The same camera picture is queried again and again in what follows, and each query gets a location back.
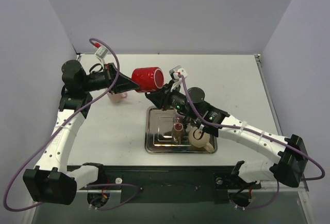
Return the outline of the pink faceted ceramic mug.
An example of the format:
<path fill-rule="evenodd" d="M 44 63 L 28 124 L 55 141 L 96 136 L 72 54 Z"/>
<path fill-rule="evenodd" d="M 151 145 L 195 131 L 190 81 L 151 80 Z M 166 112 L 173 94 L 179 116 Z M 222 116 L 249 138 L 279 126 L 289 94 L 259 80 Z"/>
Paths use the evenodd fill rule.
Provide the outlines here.
<path fill-rule="evenodd" d="M 127 93 L 119 93 L 119 94 L 111 94 L 108 93 L 107 96 L 110 99 L 110 101 L 114 104 L 120 103 L 122 100 L 127 98 Z"/>

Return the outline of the red ceramic mug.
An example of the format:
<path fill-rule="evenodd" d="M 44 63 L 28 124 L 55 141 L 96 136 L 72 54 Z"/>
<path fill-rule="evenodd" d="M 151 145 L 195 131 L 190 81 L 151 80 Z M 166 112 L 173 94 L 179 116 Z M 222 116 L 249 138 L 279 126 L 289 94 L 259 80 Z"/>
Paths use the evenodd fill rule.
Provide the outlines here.
<path fill-rule="evenodd" d="M 139 85 L 137 93 L 155 92 L 164 85 L 164 75 L 159 67 L 136 68 L 131 79 Z"/>

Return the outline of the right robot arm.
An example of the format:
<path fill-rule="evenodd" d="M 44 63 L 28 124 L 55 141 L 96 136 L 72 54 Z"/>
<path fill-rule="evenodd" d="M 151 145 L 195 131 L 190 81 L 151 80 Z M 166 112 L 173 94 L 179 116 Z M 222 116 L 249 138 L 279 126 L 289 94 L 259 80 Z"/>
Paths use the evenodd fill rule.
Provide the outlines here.
<path fill-rule="evenodd" d="M 238 162 L 230 175 L 233 186 L 273 180 L 292 188 L 300 185 L 308 161 L 301 137 L 275 135 L 248 125 L 206 102 L 204 91 L 197 87 L 183 94 L 179 88 L 171 90 L 171 85 L 165 84 L 145 96 L 159 110 L 178 111 L 199 132 L 237 142 L 265 156 L 263 161 Z"/>

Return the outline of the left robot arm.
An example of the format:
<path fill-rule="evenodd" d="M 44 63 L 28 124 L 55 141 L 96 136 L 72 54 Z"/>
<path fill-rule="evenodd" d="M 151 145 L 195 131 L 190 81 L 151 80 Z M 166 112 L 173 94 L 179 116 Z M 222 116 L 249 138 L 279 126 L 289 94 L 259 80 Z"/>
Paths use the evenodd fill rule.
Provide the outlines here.
<path fill-rule="evenodd" d="M 61 72 L 64 86 L 51 141 L 35 167 L 25 170 L 23 181 L 33 201 L 69 205 L 78 190 L 90 185 L 99 189 L 108 181 L 100 163 L 84 163 L 78 169 L 67 170 L 73 143 L 94 100 L 91 92 L 105 89 L 119 94 L 136 90 L 139 85 L 119 73 L 114 63 L 87 74 L 79 61 L 69 60 Z"/>

